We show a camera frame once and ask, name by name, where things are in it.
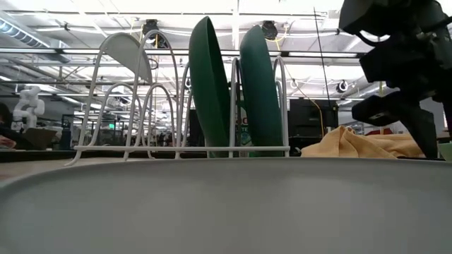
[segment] white wire dish rack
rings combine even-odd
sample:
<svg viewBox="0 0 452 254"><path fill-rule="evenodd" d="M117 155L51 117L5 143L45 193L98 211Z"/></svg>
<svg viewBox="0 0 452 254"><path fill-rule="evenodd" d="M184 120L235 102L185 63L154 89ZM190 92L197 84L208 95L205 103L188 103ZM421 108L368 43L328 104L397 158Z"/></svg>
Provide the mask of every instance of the white wire dish rack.
<svg viewBox="0 0 452 254"><path fill-rule="evenodd" d="M145 55L144 52L144 46L146 44L146 40L151 36L151 35L159 35L161 36L164 40L167 41L168 43L168 47L169 50L171 52L172 55L172 61L173 61L173 65L174 65L174 76L175 76L175 83L176 83L176 99L175 99L175 110L176 110L176 117L177 117L177 124L176 127L174 127L174 107L173 107L173 103L172 103L172 98L170 97L170 94L168 93L168 91L166 90L166 88L159 84L159 83L154 83L153 79L152 79L152 73L150 71L150 66L149 63L147 62L147 57ZM91 106L91 101L93 99L93 94L94 94L94 89L96 86L96 80L97 80L97 72L99 70L99 66L100 66L100 60L102 59L102 55L104 53L108 53L108 51L111 49L109 47L111 47L115 42L118 42L119 40L125 40L125 41L132 41L133 44L136 44L136 46L138 46L138 42L129 34L126 33L116 33L113 35L110 35L107 39L105 39L105 41L100 45L100 50L99 53L97 55L96 58L96 62L95 62L95 66L94 66L94 71L93 71L93 79L91 81L91 85L90 85L90 92L89 92L89 96L86 102L86 109L85 110L85 115L83 117L83 123L82 123L82 130L86 129L86 125L88 122L88 114L89 114L89 108ZM99 116L97 117L97 123L95 126L95 130L92 136L92 139L90 141L90 143L88 145L77 145L74 147L74 149L77 151L76 156L73 158L72 161L70 161L68 164L66 164L65 166L72 166L74 165L80 158L81 158L81 154L83 151L105 151L105 150L109 150L109 151L124 151L124 161L126 161L129 158L129 153L130 152L134 152L134 151L147 151L148 152L148 156L149 158L153 159L153 157L151 156L151 151L154 152L175 152L175 159L180 159L180 153L181 152L229 152L229 158L233 157L233 152L253 152L253 151L283 151L285 153L285 157L289 157L289 136L287 133L287 94L286 94L286 82L285 82L285 65L284 65L284 61L283 59L278 56L277 59L275 60L274 66L273 66L273 74L276 73L276 69L278 67L278 64L280 66L280 70L281 70L281 82L277 81L276 82L276 87L278 89L278 95L279 95L279 103L280 103L280 115L281 115L281 123L282 123L282 144L283 146L265 146L265 147L258 147L258 146L251 146L251 147L239 147L239 146L235 146L235 117L236 117L236 92L237 92L237 86L234 85L235 81L236 81L236 75L239 75L239 69L240 69L240 65L239 65L239 61L238 58L234 58L233 62L232 62L232 75L231 75L231 96L230 96L230 140L229 140L229 146L228 147L186 147L186 137L187 137L187 130L188 130L188 119L189 119L189 110L191 107L191 101L192 101L192 94L191 91L189 92L189 96L188 96L188 102L187 102L187 110L186 110L186 121L185 121L185 128L184 128L184 135L183 135L183 139L182 139L182 114L183 114L183 107L184 107L184 93L185 93L185 83L186 83L186 77L187 77L187 73L189 70L189 63L187 63L187 65L185 66L184 69L184 75L182 77L182 83L179 86L179 77L177 74L177 64L176 64L176 59L174 57L174 53L172 51L172 47L170 42L168 41L168 39L165 37L164 34L162 34L160 31L158 30L152 30L150 32L148 32L143 38L142 40L139 42L139 48L138 51L136 52L137 54L137 58L136 59L132 59L133 61L136 61L133 64L134 67L134 73L135 73L135 78L133 81L133 87L130 85L127 85L126 83L116 83L114 85L112 85L108 91L105 93L104 96L104 101L102 103L102 106L100 108L100 112L99 112ZM145 99L144 99L144 104L143 106L140 103L140 100L137 98L137 89L138 89L138 79L140 77L140 74L142 74L141 76L145 77L145 79L147 79L149 84L152 84L149 88L149 91L147 92ZM102 119L102 115L103 112L105 110L105 105L106 102L108 100L108 97L110 95L110 93L113 91L114 88L118 87L118 86L124 86L125 88L129 89L132 91L132 101L131 101L131 108L130 108L130 116L129 117L129 126L132 126L133 124L133 115L135 114L135 101L136 99L138 99L138 110L139 110L139 122L138 122L138 132L137 132L137 140L142 140L143 144L145 144L145 138L144 138L144 117L145 117L145 112L146 109L148 108L146 105L149 104L149 108L151 108L152 105L152 100L153 100L153 90L157 87L163 89L163 91L165 92L168 102L169 102L169 107L170 107L170 113L171 113L171 132L172 132L172 142L173 144L176 144L175 147L151 147L150 146L150 138L149 135L151 133L150 130L148 130L148 143L147 146L138 146L139 142L135 142L135 145L131 146L131 132L132 132L132 128L128 128L127 130L127 139L126 139L126 145L125 146L99 146L99 145L95 145L95 142L97 140L97 135L99 133L99 129L100 129L100 124L101 124L101 119ZM150 122L150 118L148 119L148 127L151 128L151 122ZM83 144L83 141L85 139L85 132L82 131L80 134L80 138L79 138L79 144Z"/></svg>

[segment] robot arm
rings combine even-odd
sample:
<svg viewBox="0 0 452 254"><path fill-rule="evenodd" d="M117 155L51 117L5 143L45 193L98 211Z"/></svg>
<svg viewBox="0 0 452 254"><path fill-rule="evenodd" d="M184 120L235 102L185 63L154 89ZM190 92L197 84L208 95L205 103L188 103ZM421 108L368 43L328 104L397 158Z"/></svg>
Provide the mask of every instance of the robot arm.
<svg viewBox="0 0 452 254"><path fill-rule="evenodd" d="M15 131L19 131L23 127L22 118L27 118L27 128L36 127L36 115L44 114L44 101L37 98L41 88L37 86L31 87L29 90L20 91L19 103L14 107L13 126ZM27 110L22 110L24 106L30 105Z"/></svg>
<svg viewBox="0 0 452 254"><path fill-rule="evenodd" d="M401 121L429 158L437 156L436 129L419 101L432 97L443 104L452 135L451 22L434 0L345 0L340 14L340 28L374 47L359 60L367 80L400 89L356 104L353 118L375 126ZM390 37L371 42L361 31Z"/></svg>

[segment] white plate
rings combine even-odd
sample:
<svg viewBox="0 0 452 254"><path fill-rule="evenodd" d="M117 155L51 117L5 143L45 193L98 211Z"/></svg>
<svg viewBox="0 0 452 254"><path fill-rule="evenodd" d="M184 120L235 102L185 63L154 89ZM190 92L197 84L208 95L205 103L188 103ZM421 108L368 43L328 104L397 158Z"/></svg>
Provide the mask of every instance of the white plate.
<svg viewBox="0 0 452 254"><path fill-rule="evenodd" d="M374 159L98 164L0 188L0 253L450 253L452 166Z"/></svg>

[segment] yellow towel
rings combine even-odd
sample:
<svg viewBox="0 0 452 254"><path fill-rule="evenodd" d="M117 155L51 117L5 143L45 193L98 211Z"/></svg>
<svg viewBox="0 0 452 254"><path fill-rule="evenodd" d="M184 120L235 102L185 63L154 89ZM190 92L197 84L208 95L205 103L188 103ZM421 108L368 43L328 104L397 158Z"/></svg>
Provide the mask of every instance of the yellow towel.
<svg viewBox="0 0 452 254"><path fill-rule="evenodd" d="M326 134L320 143L303 148L302 157L396 159L424 157L424 154L409 134L363 136L340 126Z"/></svg>

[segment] green plate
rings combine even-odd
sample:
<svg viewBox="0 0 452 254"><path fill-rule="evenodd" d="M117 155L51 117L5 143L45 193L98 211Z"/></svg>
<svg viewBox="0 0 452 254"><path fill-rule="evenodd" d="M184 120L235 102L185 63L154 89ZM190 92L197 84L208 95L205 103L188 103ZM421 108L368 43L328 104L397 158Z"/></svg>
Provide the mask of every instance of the green plate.
<svg viewBox="0 0 452 254"><path fill-rule="evenodd" d="M209 17L193 29L189 45L190 80L206 146L229 146L230 93L215 29ZM227 157L214 152L214 157Z"/></svg>
<svg viewBox="0 0 452 254"><path fill-rule="evenodd" d="M240 45L243 92L248 129L255 146L282 146L281 113L267 43L260 26L248 31ZM283 156L257 152L257 156Z"/></svg>

